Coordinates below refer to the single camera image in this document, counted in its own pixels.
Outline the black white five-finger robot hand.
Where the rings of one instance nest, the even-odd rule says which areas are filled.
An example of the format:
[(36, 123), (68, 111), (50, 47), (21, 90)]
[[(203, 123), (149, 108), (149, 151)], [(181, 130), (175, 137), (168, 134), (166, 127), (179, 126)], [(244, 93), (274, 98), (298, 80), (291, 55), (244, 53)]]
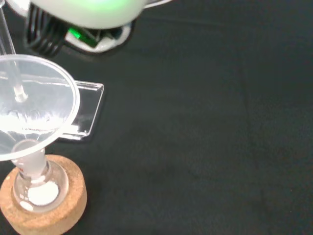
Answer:
[(102, 55), (125, 45), (137, 18), (166, 0), (2, 0), (24, 18), (24, 46), (44, 57), (63, 47)]

